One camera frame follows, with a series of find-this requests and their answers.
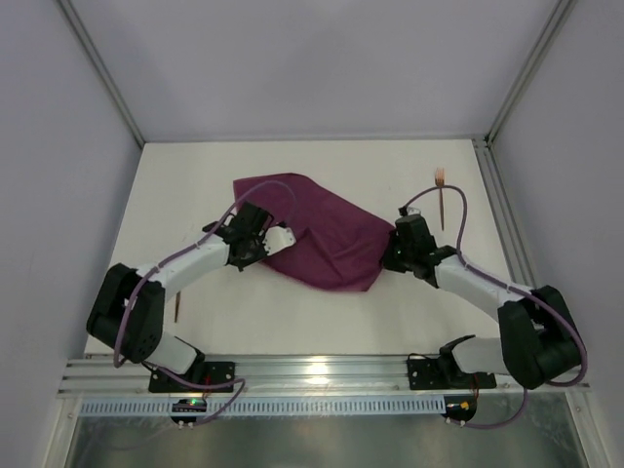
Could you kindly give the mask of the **purple cloth napkin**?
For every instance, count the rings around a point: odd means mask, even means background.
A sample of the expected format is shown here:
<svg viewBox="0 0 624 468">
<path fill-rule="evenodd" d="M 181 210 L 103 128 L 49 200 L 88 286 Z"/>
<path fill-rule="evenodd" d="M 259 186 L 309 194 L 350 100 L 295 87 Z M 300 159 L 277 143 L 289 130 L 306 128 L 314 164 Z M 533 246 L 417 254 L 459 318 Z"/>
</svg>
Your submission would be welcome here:
<svg viewBox="0 0 624 468">
<path fill-rule="evenodd" d="M 292 230 L 295 244 L 263 261 L 273 271 L 333 293 L 366 292 L 380 275 L 392 230 L 386 220 L 306 175 L 239 178 L 233 192 Z"/>
</svg>

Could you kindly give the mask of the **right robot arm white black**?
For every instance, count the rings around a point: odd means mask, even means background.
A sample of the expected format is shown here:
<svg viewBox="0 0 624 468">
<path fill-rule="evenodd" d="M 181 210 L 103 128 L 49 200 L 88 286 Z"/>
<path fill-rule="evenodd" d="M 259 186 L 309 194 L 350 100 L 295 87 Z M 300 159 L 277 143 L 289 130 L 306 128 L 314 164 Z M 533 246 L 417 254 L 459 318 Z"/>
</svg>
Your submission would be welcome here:
<svg viewBox="0 0 624 468">
<path fill-rule="evenodd" d="M 422 215 L 396 220 L 382 266 L 452 293 L 498 324 L 498 338 L 472 334 L 440 348 L 441 367 L 451 375 L 506 374 L 535 389 L 544 383 L 561 386 L 560 376 L 586 369 L 584 344 L 557 289 L 507 284 L 479 272 L 455 248 L 439 247 Z"/>
</svg>

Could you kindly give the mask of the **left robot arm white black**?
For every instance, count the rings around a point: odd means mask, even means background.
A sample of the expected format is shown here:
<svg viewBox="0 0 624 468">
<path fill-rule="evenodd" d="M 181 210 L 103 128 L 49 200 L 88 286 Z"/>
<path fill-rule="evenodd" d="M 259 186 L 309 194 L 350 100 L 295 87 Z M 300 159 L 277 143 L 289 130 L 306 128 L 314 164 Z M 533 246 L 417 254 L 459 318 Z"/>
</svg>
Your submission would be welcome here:
<svg viewBox="0 0 624 468">
<path fill-rule="evenodd" d="M 158 263 L 123 263 L 106 272 L 87 321 L 87 333 L 113 351 L 113 366 L 147 364 L 188 373 L 201 351 L 165 331 L 165 306 L 205 275 L 225 266 L 240 270 L 267 258 L 268 211 L 245 202 L 234 215 L 210 225 L 196 243 Z"/>
</svg>

